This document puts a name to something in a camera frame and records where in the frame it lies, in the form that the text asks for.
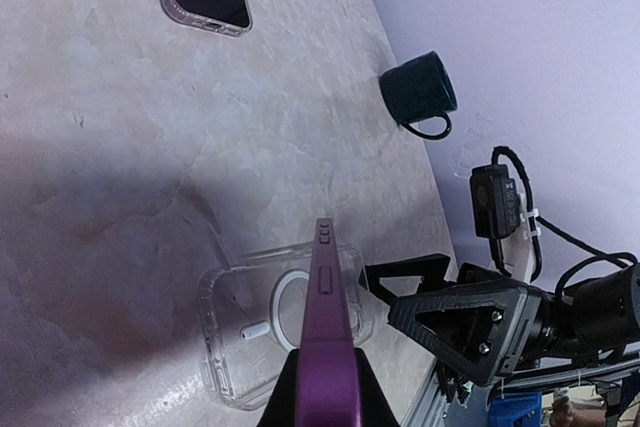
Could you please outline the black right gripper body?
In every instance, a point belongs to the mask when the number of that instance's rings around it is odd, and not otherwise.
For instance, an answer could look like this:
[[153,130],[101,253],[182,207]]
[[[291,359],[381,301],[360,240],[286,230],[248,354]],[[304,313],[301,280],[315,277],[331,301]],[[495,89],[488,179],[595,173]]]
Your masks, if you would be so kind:
[[466,377],[508,377],[541,335],[545,293],[465,263],[457,286],[457,371]]

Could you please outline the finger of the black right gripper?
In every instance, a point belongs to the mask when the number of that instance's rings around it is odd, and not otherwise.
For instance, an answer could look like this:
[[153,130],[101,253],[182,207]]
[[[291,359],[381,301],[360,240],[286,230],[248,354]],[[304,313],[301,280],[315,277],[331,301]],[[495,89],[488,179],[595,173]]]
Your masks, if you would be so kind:
[[444,254],[388,262],[363,267],[363,288],[374,297],[391,306],[399,296],[382,284],[383,279],[408,279],[418,277],[420,282],[414,295],[441,290],[448,286],[445,275],[450,257]]
[[[454,285],[439,291],[403,296],[391,305],[388,316],[392,327],[456,372],[457,295],[460,292],[461,289]],[[466,378],[479,386],[487,386],[499,377]]]

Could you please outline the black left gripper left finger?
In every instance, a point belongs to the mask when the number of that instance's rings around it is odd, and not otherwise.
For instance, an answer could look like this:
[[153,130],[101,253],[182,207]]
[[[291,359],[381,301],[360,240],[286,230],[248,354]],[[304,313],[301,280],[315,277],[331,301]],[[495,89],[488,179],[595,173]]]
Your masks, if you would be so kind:
[[298,349],[289,352],[257,427],[296,426],[298,358]]

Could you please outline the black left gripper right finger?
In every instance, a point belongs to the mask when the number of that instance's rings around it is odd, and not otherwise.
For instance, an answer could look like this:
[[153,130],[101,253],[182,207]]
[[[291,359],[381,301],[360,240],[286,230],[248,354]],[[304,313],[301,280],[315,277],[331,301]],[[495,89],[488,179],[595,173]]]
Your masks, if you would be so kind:
[[363,427],[399,427],[365,352],[354,349]]

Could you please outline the dark red phone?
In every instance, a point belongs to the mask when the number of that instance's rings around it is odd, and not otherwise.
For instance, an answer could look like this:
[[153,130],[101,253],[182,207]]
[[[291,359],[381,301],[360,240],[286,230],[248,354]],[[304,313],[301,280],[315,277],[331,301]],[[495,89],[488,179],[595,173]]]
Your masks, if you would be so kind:
[[358,367],[337,240],[316,221],[296,381],[298,426],[360,426]]

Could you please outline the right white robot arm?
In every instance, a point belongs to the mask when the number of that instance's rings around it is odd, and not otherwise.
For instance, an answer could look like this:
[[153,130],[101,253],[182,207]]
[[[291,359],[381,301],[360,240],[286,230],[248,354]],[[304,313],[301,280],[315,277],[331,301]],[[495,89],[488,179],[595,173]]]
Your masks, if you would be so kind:
[[639,268],[551,292],[449,257],[368,265],[359,283],[389,307],[388,323],[479,386],[544,358],[592,359],[639,339]]

